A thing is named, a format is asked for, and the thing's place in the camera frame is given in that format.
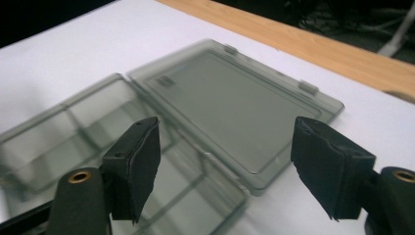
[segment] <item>smoky gray plastic box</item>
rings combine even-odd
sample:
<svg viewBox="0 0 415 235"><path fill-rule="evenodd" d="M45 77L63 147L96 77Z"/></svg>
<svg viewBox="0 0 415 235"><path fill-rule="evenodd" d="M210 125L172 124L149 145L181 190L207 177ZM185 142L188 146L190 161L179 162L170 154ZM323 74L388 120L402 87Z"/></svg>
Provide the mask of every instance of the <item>smoky gray plastic box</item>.
<svg viewBox="0 0 415 235"><path fill-rule="evenodd" d="M161 120L161 164L138 225L112 221L114 234L224 233L246 208L249 193L220 165L113 74L0 136L0 179L11 217L54 198L68 171L102 164L131 123Z"/></svg>
<svg viewBox="0 0 415 235"><path fill-rule="evenodd" d="M318 87L210 39L128 76L155 109L254 195L289 163L297 116L329 122L344 108Z"/></svg>

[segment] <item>clear plastic tray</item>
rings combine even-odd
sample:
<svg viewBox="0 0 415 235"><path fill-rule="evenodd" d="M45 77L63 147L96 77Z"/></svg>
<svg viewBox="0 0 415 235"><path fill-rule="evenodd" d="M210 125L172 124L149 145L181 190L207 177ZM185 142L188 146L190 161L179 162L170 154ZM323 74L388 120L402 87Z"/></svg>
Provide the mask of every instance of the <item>clear plastic tray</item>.
<svg viewBox="0 0 415 235"><path fill-rule="evenodd" d="M131 71L147 101L260 195L290 161L297 116L325 122L344 105L239 53L204 40Z"/></svg>
<svg viewBox="0 0 415 235"><path fill-rule="evenodd" d="M210 234L243 209L246 191L114 74L0 136L1 186L10 217L53 199L66 172L99 166L131 123L161 119L161 165L136 226L113 221L114 234Z"/></svg>

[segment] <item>brass screw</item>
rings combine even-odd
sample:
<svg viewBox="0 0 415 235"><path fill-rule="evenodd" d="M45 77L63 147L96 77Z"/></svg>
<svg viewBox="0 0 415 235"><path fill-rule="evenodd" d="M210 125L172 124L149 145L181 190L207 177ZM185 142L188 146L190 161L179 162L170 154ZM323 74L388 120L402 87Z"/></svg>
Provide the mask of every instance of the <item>brass screw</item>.
<svg viewBox="0 0 415 235"><path fill-rule="evenodd" d="M393 172L393 175L405 182L415 183L415 174L405 170L396 170Z"/></svg>
<svg viewBox="0 0 415 235"><path fill-rule="evenodd" d="M89 171L79 171L71 175L68 181L69 183L82 183L88 180L91 176L92 175Z"/></svg>

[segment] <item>open plastic container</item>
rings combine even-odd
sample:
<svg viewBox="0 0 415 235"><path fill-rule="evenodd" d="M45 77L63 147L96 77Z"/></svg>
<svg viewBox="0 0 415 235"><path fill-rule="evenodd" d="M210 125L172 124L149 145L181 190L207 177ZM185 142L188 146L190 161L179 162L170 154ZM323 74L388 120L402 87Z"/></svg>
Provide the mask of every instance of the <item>open plastic container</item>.
<svg viewBox="0 0 415 235"><path fill-rule="evenodd" d="M131 71L146 100L260 195L290 161L298 116L330 121L344 105L204 40Z"/></svg>
<svg viewBox="0 0 415 235"><path fill-rule="evenodd" d="M114 234L221 233L290 161L297 116L330 121L343 104L212 40L113 74L0 136L10 217L53 199L66 172L101 165L142 118L161 120L161 165L138 226Z"/></svg>

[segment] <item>clamp jaw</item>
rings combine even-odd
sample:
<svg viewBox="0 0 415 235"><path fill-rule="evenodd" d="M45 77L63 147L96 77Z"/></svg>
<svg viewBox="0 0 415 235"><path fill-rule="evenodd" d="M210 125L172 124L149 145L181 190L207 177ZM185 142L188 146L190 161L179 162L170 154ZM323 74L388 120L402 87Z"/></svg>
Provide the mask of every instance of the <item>clamp jaw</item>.
<svg viewBox="0 0 415 235"><path fill-rule="evenodd" d="M0 224L0 234L23 234L47 222L46 234L112 234L111 220L138 222L161 162L159 120L133 123L99 168L61 177L55 198Z"/></svg>
<svg viewBox="0 0 415 235"><path fill-rule="evenodd" d="M415 234L415 172L373 170L376 157L327 124L297 117L291 160L330 218L357 219L366 234Z"/></svg>

